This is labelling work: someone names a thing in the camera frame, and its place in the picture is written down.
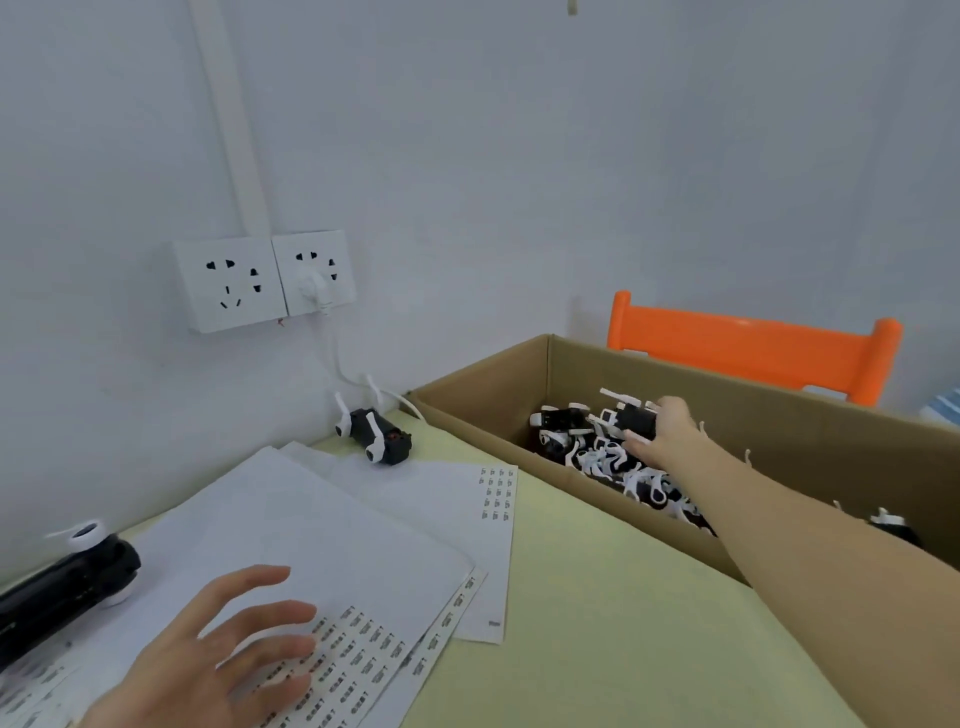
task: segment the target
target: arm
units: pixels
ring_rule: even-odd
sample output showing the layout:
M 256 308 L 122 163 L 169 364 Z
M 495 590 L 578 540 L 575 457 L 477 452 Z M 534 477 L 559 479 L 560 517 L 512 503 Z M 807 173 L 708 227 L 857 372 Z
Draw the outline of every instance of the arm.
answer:
M 757 594 L 872 728 L 956 725 L 960 573 L 751 469 L 665 398 L 651 443 Z

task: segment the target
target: wall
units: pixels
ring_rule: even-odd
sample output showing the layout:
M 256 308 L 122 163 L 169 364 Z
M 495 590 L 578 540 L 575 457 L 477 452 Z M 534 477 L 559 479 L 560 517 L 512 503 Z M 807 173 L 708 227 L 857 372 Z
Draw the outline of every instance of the wall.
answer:
M 896 315 L 895 408 L 960 376 L 947 0 L 223 5 L 276 231 L 351 239 L 348 369 L 599 342 L 626 287 Z M 200 336 L 174 297 L 165 241 L 240 232 L 185 3 L 5 3 L 0 69 L 2 577 L 332 412 L 317 322 Z
M 276 230 L 350 236 L 349 369 L 409 388 L 652 302 L 665 2 L 227 5 Z M 0 69 L 2 580 L 333 413 L 316 322 L 186 329 L 165 242 L 241 231 L 185 2 L 4 3 Z
M 882 405 L 960 382 L 960 6 L 678 5 L 660 302 L 904 340 Z

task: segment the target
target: hand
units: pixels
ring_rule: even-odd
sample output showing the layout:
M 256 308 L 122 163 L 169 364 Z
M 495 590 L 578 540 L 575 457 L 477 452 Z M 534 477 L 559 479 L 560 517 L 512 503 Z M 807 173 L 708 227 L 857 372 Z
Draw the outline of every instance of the hand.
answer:
M 658 404 L 660 412 L 657 414 L 657 437 L 647 440 L 627 430 L 623 447 L 646 465 L 659 470 L 669 470 L 667 463 L 682 454 L 691 439 L 703 438 L 705 435 L 697 429 L 686 402 L 679 397 L 664 397 Z
M 200 637 L 228 602 L 289 575 L 288 567 L 256 566 L 211 581 L 143 649 L 123 681 L 93 704 L 80 728 L 251 728 L 301 697 L 309 675 L 229 699 L 260 667 L 309 655 L 316 645 L 312 637 L 265 637 L 230 655 L 257 632 L 310 621 L 317 613 L 312 604 L 290 600 L 250 607 Z

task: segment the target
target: white cable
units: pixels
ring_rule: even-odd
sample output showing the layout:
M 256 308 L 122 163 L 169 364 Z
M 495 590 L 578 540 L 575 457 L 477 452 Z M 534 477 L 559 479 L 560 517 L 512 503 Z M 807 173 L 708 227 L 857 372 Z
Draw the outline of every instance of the white cable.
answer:
M 220 136 L 240 218 L 247 235 L 270 237 L 270 209 L 263 194 L 253 151 L 253 137 L 243 104 L 243 89 L 230 49 L 227 25 L 217 0 L 190 0 L 194 32 L 204 61 L 210 96 L 217 112 Z
M 335 323 L 335 319 L 334 319 L 333 316 L 328 317 L 328 321 L 329 321 L 329 324 L 330 324 L 330 326 L 329 326 L 329 328 L 330 328 L 330 336 L 333 338 L 333 361 L 334 361 L 334 365 L 335 365 L 335 368 L 336 368 L 336 374 L 337 374 L 337 376 L 338 376 L 340 379 L 342 379 L 343 381 L 345 381 L 347 384 L 352 384 L 352 385 L 355 386 L 355 387 L 368 387 L 368 386 L 369 386 L 369 387 L 371 387 L 371 388 L 373 389 L 374 394 L 376 394 L 376 393 L 378 393 L 378 392 L 382 392 L 382 393 L 385 394 L 385 395 L 388 395 L 388 396 L 390 396 L 390 397 L 393 397 L 395 400 L 397 400 L 397 401 L 399 401 L 399 402 L 401 402 L 401 403 L 403 403 L 403 404 L 406 404 L 407 407 L 410 408 L 410 411 L 413 412 L 414 415 L 415 415 L 419 420 L 422 420 L 423 422 L 426 422 L 426 418 L 423 417 L 423 413 L 420 412 L 420 411 L 417 409 L 417 406 L 416 406 L 415 404 L 413 404 L 411 401 L 409 401 L 409 400 L 408 400 L 407 398 L 405 398 L 403 395 L 398 394 L 397 392 L 391 392 L 389 389 L 384 389 L 384 388 L 382 388 L 382 387 L 377 387 L 375 384 L 373 384 L 373 379 L 372 379 L 372 377 L 371 377 L 370 375 L 365 375 L 365 377 L 366 377 L 366 379 L 367 379 L 366 382 L 360 382 L 360 381 L 356 381 L 355 379 L 351 379 L 349 376 L 347 376 L 346 374 L 344 374 L 344 365 L 343 365 L 343 363 L 340 361 L 340 337 L 337 336 L 337 325 L 336 325 L 336 323 Z M 382 407 L 380 398 L 377 398 L 377 406 Z

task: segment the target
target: wall socket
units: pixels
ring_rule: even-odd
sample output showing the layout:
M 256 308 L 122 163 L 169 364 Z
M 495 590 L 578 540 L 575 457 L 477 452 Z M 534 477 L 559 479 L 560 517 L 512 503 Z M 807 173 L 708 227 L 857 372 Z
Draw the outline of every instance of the wall socket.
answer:
M 220 331 L 287 315 L 269 237 L 173 243 L 190 327 Z
M 295 232 L 274 235 L 273 240 L 276 267 L 291 316 L 319 310 L 316 302 L 300 291 L 300 282 L 313 273 L 326 279 L 333 305 L 356 301 L 353 268 L 343 231 Z

